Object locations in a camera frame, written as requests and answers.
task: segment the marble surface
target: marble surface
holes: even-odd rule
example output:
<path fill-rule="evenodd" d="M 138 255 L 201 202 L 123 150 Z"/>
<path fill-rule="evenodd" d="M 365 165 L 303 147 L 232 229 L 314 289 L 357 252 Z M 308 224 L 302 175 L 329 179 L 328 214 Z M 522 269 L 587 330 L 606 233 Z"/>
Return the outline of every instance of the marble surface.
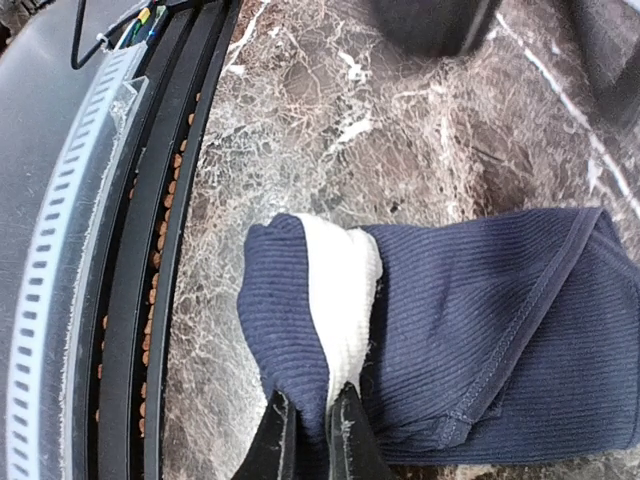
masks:
<path fill-rule="evenodd" d="M 614 40 L 628 48 L 640 20 L 616 12 L 624 26 Z M 552 0 L 505 0 L 478 54 L 444 61 L 400 54 L 363 0 L 246 0 L 185 230 L 165 478 L 230 478 L 262 414 L 235 310 L 251 224 L 302 211 L 343 226 L 436 226 L 602 204 L 640 261 L 639 147 L 639 126 L 620 131 L 599 118 Z M 398 471 L 415 480 L 635 479 L 640 449 L 544 466 Z"/>

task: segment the black cable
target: black cable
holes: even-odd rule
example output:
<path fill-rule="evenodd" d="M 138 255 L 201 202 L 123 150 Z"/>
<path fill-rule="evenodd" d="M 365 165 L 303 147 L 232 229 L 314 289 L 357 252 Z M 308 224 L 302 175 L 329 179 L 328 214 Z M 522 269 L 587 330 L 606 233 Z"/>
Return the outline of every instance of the black cable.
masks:
<path fill-rule="evenodd" d="M 78 59 L 78 50 L 80 49 L 80 37 L 82 36 L 82 23 L 84 22 L 84 11 L 87 6 L 87 0 L 78 0 L 78 11 L 76 13 L 76 23 L 75 28 L 73 30 L 73 43 L 71 44 L 71 68 L 74 70 L 80 70 L 90 59 L 95 55 L 95 53 L 100 49 L 100 47 L 105 43 L 110 41 L 110 37 L 124 27 L 127 23 L 134 20 L 139 11 L 134 11 L 124 17 L 115 25 L 109 27 L 109 29 L 101 35 L 101 38 L 93 44 L 93 46 L 84 54 L 84 56 Z"/>

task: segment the fabric fold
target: fabric fold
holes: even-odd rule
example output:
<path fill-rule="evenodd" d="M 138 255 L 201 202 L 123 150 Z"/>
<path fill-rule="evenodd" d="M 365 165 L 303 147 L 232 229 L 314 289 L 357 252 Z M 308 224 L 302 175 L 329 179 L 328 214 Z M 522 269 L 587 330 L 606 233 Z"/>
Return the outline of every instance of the fabric fold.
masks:
<path fill-rule="evenodd" d="M 361 392 L 389 463 L 530 463 L 640 440 L 640 274 L 605 212 L 363 230 L 384 271 Z M 301 412 L 302 478 L 320 478 L 329 373 L 300 220 L 252 227 L 245 263 L 245 337 L 265 390 Z"/>

